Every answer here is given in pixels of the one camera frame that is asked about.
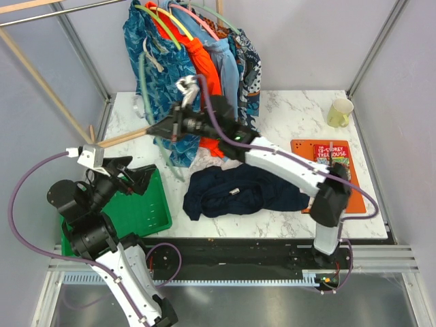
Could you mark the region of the navy blue shorts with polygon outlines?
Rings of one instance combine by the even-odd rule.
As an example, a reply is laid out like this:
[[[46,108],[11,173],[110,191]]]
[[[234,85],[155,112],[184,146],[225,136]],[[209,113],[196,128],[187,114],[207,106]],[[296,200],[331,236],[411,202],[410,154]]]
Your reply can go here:
[[[183,200],[192,221],[201,215],[250,215],[262,209],[296,212],[306,209],[310,197],[284,179],[261,168],[241,164],[227,170],[211,166],[194,172]]]

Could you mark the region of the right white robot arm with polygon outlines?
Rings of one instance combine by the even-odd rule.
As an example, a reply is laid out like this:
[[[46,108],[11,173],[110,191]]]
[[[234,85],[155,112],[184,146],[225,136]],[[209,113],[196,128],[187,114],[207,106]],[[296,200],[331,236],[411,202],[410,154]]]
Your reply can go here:
[[[230,105],[220,96],[205,101],[203,112],[174,102],[167,117],[150,125],[147,133],[178,142],[186,136],[216,139],[226,157],[263,169],[301,189],[313,198],[309,214],[316,222],[313,263],[328,268],[337,259],[340,218],[352,194],[346,169],[326,166],[275,146],[266,137],[230,118]]]

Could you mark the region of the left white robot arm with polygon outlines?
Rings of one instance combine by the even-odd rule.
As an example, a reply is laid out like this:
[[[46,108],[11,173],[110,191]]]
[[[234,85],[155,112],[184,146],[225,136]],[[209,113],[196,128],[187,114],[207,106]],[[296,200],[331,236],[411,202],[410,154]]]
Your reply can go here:
[[[84,259],[105,281],[130,326],[173,326],[178,317],[152,280],[149,250],[135,234],[123,244],[104,212],[116,193],[143,195],[147,190],[156,167],[130,169],[132,159],[104,159],[103,172],[96,172],[88,183],[58,181],[48,190],[47,201],[63,218],[63,233],[74,257]]]

